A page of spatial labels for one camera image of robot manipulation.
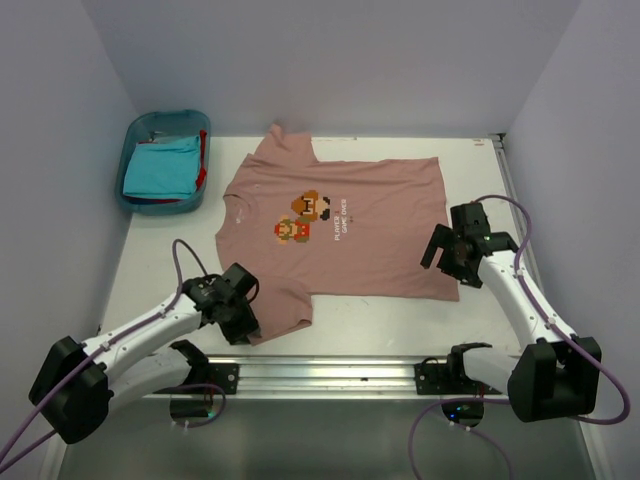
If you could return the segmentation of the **pink t shirt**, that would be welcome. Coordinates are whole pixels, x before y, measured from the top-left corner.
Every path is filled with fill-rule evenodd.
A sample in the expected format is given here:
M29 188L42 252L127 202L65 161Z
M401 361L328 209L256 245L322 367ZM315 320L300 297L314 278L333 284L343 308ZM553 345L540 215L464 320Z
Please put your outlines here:
M219 260L260 285L253 345L309 327L315 295L459 298L453 278L420 264L447 222L437 158L321 161L309 134L273 125L223 200Z

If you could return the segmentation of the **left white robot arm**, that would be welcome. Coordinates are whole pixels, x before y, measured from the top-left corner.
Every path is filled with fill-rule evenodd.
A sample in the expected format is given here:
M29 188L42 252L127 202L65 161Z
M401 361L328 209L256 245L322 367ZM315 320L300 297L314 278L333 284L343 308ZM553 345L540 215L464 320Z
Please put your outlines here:
M83 342L65 337L50 348L29 399L65 443L75 444L110 413L151 393L224 395L207 356L185 337L216 324L229 344L248 343L259 330L251 308L259 289L259 280L234 263L221 275L182 282L120 328Z

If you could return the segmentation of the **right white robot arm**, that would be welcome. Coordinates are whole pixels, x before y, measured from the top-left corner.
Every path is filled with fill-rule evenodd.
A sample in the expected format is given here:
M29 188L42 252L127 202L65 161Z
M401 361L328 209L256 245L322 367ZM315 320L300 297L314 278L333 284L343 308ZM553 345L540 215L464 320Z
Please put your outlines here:
M602 352L558 316L538 287L524 287L527 269L507 232L491 229L479 202L454 206L451 223L437 225L421 260L461 285L488 288L511 324L522 352L500 353L487 343L461 344L447 356L445 379L468 392L478 383L507 395L523 422L591 413L596 404Z

